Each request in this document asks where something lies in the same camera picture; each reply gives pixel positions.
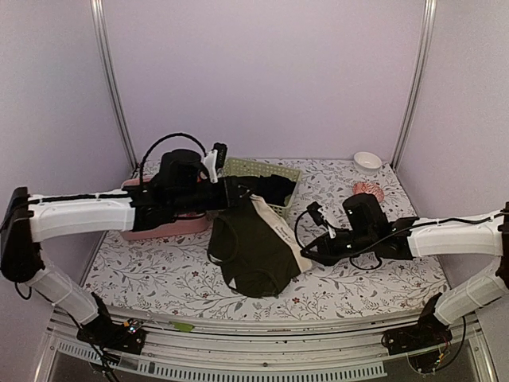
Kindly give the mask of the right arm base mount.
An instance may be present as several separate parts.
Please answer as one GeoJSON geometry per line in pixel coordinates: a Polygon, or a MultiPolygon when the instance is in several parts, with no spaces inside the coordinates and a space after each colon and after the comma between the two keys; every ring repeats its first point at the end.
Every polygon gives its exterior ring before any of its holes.
{"type": "Polygon", "coordinates": [[[449,326],[439,322],[434,316],[437,298],[438,296],[426,303],[415,324],[388,329],[383,333],[381,345],[390,355],[446,345],[453,339],[449,326]]]}

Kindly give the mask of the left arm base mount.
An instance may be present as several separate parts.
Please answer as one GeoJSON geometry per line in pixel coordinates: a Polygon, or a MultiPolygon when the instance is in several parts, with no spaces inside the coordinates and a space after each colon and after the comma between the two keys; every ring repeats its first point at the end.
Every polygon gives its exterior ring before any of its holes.
{"type": "Polygon", "coordinates": [[[80,324],[76,338],[101,349],[140,355],[147,335],[142,328],[144,321],[129,318],[123,323],[114,323],[103,300],[95,293],[91,295],[97,303],[99,316],[86,325],[80,324]]]}

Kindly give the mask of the dark green underwear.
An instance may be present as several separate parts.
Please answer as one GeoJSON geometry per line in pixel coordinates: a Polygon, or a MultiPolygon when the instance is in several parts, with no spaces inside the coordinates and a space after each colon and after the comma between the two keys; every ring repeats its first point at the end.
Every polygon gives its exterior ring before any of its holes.
{"type": "Polygon", "coordinates": [[[213,220],[207,256],[228,288],[249,298],[277,296],[313,266],[286,221],[256,195],[213,220]]]}

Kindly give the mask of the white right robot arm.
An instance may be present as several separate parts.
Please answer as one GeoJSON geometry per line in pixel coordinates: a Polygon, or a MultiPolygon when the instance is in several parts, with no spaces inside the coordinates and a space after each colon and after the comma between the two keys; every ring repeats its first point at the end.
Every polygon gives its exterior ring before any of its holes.
{"type": "Polygon", "coordinates": [[[306,212],[327,232],[301,247],[301,254],[325,266],[371,252],[377,260],[412,260],[431,255],[490,255],[493,261],[459,286],[433,296],[411,330],[427,347],[458,318],[508,293],[508,210],[443,219],[411,216],[390,221],[376,197],[361,193],[343,203],[349,228],[333,226],[318,203],[306,212]]]}

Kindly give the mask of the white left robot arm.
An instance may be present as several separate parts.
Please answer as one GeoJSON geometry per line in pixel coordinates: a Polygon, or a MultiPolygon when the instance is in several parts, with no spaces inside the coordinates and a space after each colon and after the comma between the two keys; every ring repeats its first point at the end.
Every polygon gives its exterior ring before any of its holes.
{"type": "Polygon", "coordinates": [[[165,187],[159,181],[105,193],[31,196],[14,190],[1,225],[1,273],[43,294],[70,313],[101,345],[118,339],[118,328],[100,315],[91,293],[77,286],[41,254],[47,239],[103,231],[144,232],[188,219],[191,212],[220,211],[238,206],[252,191],[237,177],[190,186],[165,187]]]}

